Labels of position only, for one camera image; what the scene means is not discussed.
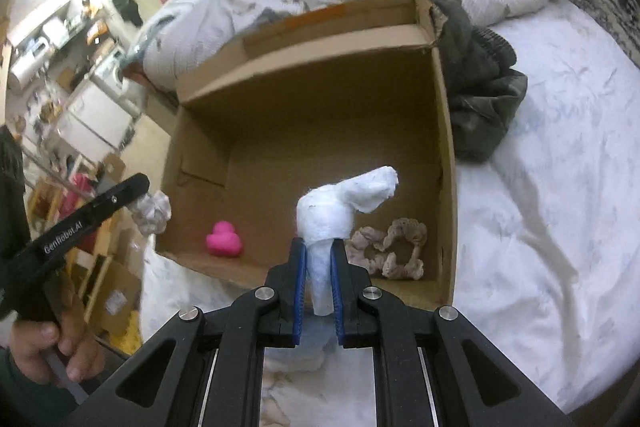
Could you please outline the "person's left hand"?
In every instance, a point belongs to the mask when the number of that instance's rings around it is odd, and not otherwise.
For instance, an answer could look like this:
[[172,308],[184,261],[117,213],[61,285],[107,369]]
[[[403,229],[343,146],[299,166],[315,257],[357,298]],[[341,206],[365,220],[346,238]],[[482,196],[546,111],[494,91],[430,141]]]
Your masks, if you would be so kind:
[[17,369],[36,384],[57,383],[43,352],[58,350],[67,358],[66,375],[75,383],[98,376],[105,369],[105,353],[84,320],[84,309],[70,279],[61,277],[61,317],[58,324],[17,319],[11,329],[9,351]]

